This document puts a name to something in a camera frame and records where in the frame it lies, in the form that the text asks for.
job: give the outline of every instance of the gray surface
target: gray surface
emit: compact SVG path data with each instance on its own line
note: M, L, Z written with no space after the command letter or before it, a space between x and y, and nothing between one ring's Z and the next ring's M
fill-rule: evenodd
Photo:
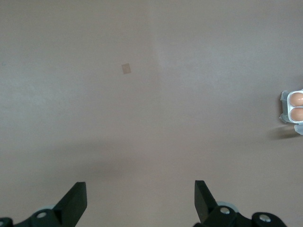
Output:
M193 226L205 180L301 227L302 24L301 0L0 0L1 216L86 181L78 226Z

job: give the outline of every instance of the screw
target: screw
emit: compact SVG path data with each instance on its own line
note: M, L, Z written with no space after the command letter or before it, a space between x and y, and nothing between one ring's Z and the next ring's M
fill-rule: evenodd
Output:
M230 214L231 213L230 210L226 207L222 207L220 209L220 211L221 211L222 214Z
M261 214L259 218L260 218L260 220L262 220L264 222L271 222L270 217L265 214Z
M46 215L47 215L46 212L41 212L41 213L39 213L36 217L37 217L37 218L44 218Z

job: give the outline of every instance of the egg carton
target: egg carton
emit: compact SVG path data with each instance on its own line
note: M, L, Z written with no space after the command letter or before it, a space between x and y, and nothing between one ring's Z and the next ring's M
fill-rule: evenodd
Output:
M295 121L294 119L292 119L292 115L291 112L293 109L295 108L302 108L303 111L303 105L292 105L291 104L291 96L294 93L301 93L303 95L303 89L302 90L298 90L298 91L292 91L292 92L288 92L288 91L283 91L282 95L281 95L281 101L282 101L282 108L283 108L283 113L280 116L281 121L283 121L284 123L293 123L295 124L294 129L297 133L303 135L303 119L302 121Z

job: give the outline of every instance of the small tan square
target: small tan square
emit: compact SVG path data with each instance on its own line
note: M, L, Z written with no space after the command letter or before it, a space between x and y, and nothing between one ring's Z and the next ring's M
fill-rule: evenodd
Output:
M122 65L123 74L131 73L131 67L129 63Z

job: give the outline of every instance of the brown egg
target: brown egg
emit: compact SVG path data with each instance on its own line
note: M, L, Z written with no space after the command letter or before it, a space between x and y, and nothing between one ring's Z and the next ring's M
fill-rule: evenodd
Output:
M303 93L295 92L290 96L290 104L292 106L302 106L303 105Z
M295 122L303 121L303 108L294 108L290 113L292 120Z

